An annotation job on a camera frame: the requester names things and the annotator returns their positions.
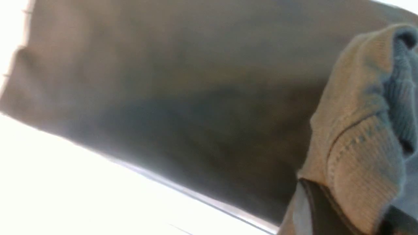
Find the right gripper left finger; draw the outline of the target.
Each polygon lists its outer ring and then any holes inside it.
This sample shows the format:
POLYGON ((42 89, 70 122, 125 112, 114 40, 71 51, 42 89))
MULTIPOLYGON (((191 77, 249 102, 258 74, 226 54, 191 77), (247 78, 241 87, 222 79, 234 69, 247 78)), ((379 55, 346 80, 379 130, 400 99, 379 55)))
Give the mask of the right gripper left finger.
POLYGON ((300 179, 278 235, 358 235, 346 223, 320 185, 300 179))

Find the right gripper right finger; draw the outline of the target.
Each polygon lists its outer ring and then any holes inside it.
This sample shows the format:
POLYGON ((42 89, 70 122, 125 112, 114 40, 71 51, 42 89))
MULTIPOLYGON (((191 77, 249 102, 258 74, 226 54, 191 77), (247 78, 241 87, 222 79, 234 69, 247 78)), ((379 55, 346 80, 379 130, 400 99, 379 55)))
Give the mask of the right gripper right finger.
POLYGON ((379 235, 417 235, 418 222, 409 214, 391 206, 379 227, 379 235))

